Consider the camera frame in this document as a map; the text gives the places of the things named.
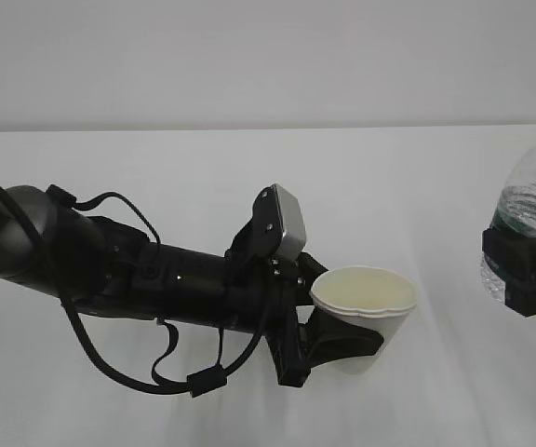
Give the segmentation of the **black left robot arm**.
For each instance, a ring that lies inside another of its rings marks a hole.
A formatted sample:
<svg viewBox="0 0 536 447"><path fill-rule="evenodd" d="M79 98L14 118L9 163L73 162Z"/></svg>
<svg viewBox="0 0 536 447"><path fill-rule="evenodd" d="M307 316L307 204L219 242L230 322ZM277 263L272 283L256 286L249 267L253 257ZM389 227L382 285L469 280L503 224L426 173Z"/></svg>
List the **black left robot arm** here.
<svg viewBox="0 0 536 447"><path fill-rule="evenodd" d="M349 323L318 302L326 268L304 251L297 199L279 184L257 195L250 220L221 255L165 245L155 229L94 214L57 185L0 186L0 278L57 297L93 365L116 383L153 395L194 397L226 385L260 341L270 349L278 383L300 387L311 370L339 359L375 355L379 331ZM126 376L98 353L83 316L154 320L179 341L178 322L247 332L230 364L216 361L182 381L154 373Z"/></svg>

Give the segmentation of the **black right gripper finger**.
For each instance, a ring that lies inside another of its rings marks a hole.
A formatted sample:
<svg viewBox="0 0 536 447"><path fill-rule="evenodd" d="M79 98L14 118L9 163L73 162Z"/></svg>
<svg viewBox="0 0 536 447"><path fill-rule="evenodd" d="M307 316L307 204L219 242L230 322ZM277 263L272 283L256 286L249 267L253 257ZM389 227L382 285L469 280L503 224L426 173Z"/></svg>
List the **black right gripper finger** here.
<svg viewBox="0 0 536 447"><path fill-rule="evenodd" d="M482 234L484 259L504 281L536 280L536 237L488 228Z"/></svg>

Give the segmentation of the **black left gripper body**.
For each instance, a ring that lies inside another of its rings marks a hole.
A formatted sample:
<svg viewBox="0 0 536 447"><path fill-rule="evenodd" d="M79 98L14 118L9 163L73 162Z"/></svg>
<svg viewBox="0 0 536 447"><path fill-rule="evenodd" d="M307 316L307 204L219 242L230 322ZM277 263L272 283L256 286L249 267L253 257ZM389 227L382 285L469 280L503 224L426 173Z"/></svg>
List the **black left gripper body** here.
<svg viewBox="0 0 536 447"><path fill-rule="evenodd" d="M252 337L244 351L230 364L234 373L245 364L261 338L266 340L281 386L303 386L311 367L302 340L297 308L309 305L309 289L328 269L311 254L294 261L264 258L253 261L243 273L251 293L254 322Z"/></svg>

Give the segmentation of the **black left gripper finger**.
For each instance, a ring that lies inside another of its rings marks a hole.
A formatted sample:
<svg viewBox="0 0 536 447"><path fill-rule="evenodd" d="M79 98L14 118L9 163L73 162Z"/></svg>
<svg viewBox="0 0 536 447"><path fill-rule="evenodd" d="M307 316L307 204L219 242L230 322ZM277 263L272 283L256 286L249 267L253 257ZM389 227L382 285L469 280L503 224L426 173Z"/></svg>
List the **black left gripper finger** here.
<svg viewBox="0 0 536 447"><path fill-rule="evenodd" d="M329 366L342 373L364 373L383 344L379 332L344 322L318 307L301 324L301 348L311 370Z"/></svg>

